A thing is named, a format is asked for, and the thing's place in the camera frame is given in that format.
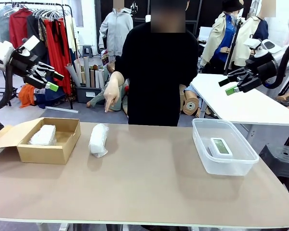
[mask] transparent plastic box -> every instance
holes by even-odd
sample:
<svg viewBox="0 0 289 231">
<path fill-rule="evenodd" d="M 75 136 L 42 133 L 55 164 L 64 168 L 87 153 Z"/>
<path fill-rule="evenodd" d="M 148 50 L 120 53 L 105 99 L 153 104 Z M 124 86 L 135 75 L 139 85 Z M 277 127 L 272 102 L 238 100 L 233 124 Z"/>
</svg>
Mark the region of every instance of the transparent plastic box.
<svg viewBox="0 0 289 231">
<path fill-rule="evenodd" d="M 229 121 L 220 119 L 193 119 L 193 139 L 206 171 L 214 175 L 245 176 L 259 156 L 239 130 Z M 211 155 L 211 138 L 223 138 L 229 146 L 231 159 Z"/>
</svg>

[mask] person's hand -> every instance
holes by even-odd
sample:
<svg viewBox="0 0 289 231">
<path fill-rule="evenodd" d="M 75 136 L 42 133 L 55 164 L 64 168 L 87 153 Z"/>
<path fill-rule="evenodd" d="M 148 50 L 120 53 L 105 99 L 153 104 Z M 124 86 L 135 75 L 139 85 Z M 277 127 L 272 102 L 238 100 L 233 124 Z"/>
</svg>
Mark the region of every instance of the person's hand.
<svg viewBox="0 0 289 231">
<path fill-rule="evenodd" d="M 222 47 L 222 48 L 221 48 L 221 53 L 227 53 L 227 54 L 229 54 L 229 53 L 230 53 L 230 48 L 228 48 L 228 47 Z"/>
<path fill-rule="evenodd" d="M 113 106 L 120 97 L 120 91 L 117 80 L 110 79 L 108 86 L 104 91 L 104 97 L 106 100 L 105 112 L 108 112 L 109 107 Z"/>
</svg>

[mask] table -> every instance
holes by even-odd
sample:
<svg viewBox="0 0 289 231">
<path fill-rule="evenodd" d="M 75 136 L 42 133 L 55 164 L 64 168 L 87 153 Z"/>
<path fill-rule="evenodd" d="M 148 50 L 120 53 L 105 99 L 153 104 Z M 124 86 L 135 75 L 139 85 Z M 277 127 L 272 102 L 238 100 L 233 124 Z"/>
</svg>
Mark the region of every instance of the table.
<svg viewBox="0 0 289 231">
<path fill-rule="evenodd" d="M 223 87 L 219 82 L 226 76 L 198 74 L 191 85 L 203 99 L 200 118 L 204 118 L 207 105 L 220 118 L 238 124 L 251 124 L 247 140 L 251 142 L 256 132 L 256 125 L 289 126 L 289 109 L 253 89 L 247 93 L 239 92 L 230 96 L 225 90 L 237 83 Z"/>
<path fill-rule="evenodd" d="M 88 151 L 95 124 L 80 126 L 64 166 L 0 153 L 0 220 L 289 227 L 289 193 L 262 160 L 246 177 L 210 175 L 191 128 L 114 124 L 98 159 Z"/>
</svg>

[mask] white table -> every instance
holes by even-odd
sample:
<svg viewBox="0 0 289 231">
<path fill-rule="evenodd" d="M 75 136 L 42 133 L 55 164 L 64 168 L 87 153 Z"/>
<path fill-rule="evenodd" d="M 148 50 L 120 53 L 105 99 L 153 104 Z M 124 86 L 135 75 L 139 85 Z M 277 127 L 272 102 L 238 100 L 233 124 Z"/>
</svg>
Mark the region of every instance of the white table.
<svg viewBox="0 0 289 231">
<path fill-rule="evenodd" d="M 256 89 L 227 96 L 225 90 L 237 83 L 220 87 L 218 83 L 225 78 L 227 77 L 223 75 L 198 74 L 192 81 L 191 85 L 203 99 L 201 118 L 204 118 L 208 105 L 220 119 L 237 124 L 251 124 L 247 136 L 249 142 L 255 135 L 255 125 L 289 126 L 288 108 Z"/>
</svg>

